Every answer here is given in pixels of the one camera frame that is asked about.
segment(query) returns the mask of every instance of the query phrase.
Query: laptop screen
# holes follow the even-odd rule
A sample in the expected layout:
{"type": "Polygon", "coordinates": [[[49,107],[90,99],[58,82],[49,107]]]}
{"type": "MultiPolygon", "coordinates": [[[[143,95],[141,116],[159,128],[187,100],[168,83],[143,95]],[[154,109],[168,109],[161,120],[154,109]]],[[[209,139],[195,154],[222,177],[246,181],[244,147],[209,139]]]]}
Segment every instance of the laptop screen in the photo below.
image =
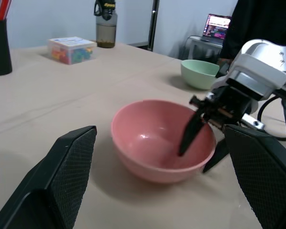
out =
{"type": "Polygon", "coordinates": [[[204,28],[204,37],[225,39],[226,31],[229,28],[231,17],[209,14],[204,28]]]}

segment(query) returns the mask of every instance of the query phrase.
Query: bowl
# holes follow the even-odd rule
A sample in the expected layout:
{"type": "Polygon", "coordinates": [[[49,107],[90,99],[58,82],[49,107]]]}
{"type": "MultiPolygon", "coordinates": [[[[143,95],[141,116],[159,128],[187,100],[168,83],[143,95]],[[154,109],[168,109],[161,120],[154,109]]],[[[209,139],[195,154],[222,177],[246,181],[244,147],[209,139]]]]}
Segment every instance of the bowl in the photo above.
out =
{"type": "Polygon", "coordinates": [[[181,62],[181,76],[187,84],[202,90],[211,89],[218,71],[217,64],[205,61],[185,60],[181,62]]]}
{"type": "Polygon", "coordinates": [[[123,107],[112,120],[117,154],[134,175],[155,183],[175,183],[202,170],[214,154],[216,140],[205,124],[183,157],[177,155],[183,131],[195,112],[162,100],[123,107]]]}

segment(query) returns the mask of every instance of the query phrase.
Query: metal pole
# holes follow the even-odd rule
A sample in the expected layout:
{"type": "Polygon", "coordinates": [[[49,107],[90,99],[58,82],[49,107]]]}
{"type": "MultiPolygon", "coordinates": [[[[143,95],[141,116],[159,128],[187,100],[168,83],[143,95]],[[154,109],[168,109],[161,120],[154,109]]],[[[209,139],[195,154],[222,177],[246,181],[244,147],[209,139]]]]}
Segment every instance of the metal pole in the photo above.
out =
{"type": "Polygon", "coordinates": [[[148,47],[147,47],[147,50],[149,51],[153,51],[153,43],[154,43],[154,37],[156,33],[159,3],[160,3],[160,0],[153,0],[152,19],[151,19],[151,26],[149,30],[148,47]]]}

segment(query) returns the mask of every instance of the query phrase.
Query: green bowl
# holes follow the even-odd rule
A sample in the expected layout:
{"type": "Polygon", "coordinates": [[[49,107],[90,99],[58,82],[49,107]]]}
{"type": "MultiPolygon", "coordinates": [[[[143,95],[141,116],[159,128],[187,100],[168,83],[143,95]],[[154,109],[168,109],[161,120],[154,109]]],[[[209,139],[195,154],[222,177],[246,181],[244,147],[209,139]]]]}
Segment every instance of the green bowl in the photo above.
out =
{"type": "Polygon", "coordinates": [[[181,76],[192,87],[210,90],[219,71],[217,64],[198,60],[181,62],[181,76]]]}

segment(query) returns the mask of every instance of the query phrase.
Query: laptop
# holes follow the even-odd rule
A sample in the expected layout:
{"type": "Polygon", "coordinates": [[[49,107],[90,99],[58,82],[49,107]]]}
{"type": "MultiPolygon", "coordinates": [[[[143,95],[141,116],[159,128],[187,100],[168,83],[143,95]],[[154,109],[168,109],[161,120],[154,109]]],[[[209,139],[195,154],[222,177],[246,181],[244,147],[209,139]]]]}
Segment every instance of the laptop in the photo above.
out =
{"type": "Polygon", "coordinates": [[[209,14],[201,40],[222,45],[229,28],[230,21],[230,16],[209,14]]]}

